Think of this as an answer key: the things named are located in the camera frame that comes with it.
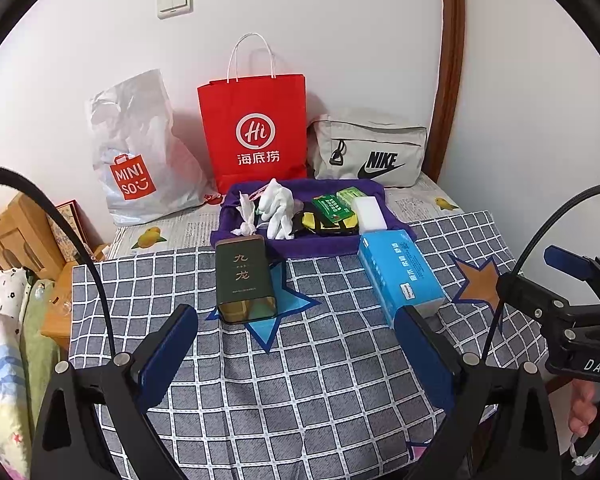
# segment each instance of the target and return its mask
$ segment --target screw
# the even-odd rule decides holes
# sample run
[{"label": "screw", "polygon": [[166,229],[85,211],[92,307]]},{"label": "screw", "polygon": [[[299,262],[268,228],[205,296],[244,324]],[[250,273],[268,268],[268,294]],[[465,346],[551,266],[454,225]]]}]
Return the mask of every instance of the screw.
[{"label": "screw", "polygon": [[131,356],[126,352],[120,352],[113,358],[113,364],[116,366],[124,366],[131,361]]},{"label": "screw", "polygon": [[467,352],[462,355],[462,361],[469,366],[477,366],[480,363],[480,358],[473,352]]},{"label": "screw", "polygon": [[69,369],[69,363],[67,361],[60,361],[56,364],[56,374],[64,374]]},{"label": "screw", "polygon": [[526,363],[524,363],[522,365],[522,367],[525,369],[525,372],[528,374],[535,374],[538,371],[538,367],[533,364],[531,361],[527,361]]}]

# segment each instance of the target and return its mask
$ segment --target blue star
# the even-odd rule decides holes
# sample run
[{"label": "blue star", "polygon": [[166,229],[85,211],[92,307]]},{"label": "blue star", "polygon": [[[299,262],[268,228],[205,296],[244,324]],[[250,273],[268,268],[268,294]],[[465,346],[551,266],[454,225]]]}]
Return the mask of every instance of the blue star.
[{"label": "blue star", "polygon": [[[278,327],[280,326],[280,320],[283,317],[302,312],[303,310],[307,310],[320,303],[320,301],[309,298],[286,286],[286,267],[284,262],[276,263],[270,268],[270,273],[273,292],[276,297],[278,315],[270,319],[249,321],[244,324],[246,329],[253,335],[253,338],[267,353],[271,350],[273,341],[276,338],[276,333],[278,332]],[[219,317],[220,314],[216,307],[216,309],[209,314],[207,319],[219,319]]]}]

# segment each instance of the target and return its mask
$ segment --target checkered tablecloth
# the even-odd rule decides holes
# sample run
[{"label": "checkered tablecloth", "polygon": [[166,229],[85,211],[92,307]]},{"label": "checkered tablecloth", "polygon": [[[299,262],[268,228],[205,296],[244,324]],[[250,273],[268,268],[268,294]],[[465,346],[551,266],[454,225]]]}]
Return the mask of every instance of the checkered tablecloth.
[{"label": "checkered tablecloth", "polygon": [[[487,213],[413,224],[418,246],[449,298],[463,277],[451,254],[479,266],[513,260]],[[285,317],[269,352],[243,325],[207,317],[215,307],[211,248],[163,251],[98,264],[112,304],[116,347],[133,351],[180,303],[199,315],[198,336],[167,396],[148,416],[188,478],[374,478],[415,460],[443,413],[430,404],[382,316],[357,256],[287,263],[288,286],[316,306]],[[109,358],[93,280],[74,269],[70,359]],[[429,319],[463,351],[478,351],[485,305],[448,303]],[[490,361],[536,361],[536,323],[506,312]],[[136,478],[106,407],[98,408],[114,460]]]}]

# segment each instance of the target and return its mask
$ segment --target nike logo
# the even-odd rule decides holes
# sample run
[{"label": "nike logo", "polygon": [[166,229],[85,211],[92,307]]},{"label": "nike logo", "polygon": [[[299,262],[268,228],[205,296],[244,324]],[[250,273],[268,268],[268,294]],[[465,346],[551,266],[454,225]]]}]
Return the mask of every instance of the nike logo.
[{"label": "nike logo", "polygon": [[389,173],[389,171],[397,170],[404,166],[394,166],[395,159],[398,157],[397,153],[389,152],[371,152],[369,158],[365,164],[362,165],[360,171],[358,171],[358,178],[375,178],[377,176]]}]

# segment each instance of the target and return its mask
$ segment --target orange star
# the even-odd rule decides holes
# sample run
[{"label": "orange star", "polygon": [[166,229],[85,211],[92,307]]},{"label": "orange star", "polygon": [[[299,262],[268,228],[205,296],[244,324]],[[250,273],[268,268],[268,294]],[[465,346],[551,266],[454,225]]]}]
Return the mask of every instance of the orange star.
[{"label": "orange star", "polygon": [[488,258],[480,267],[474,267],[456,258],[453,258],[453,261],[465,278],[453,302],[486,303],[494,310],[500,302],[496,291],[500,273],[493,257]]}]

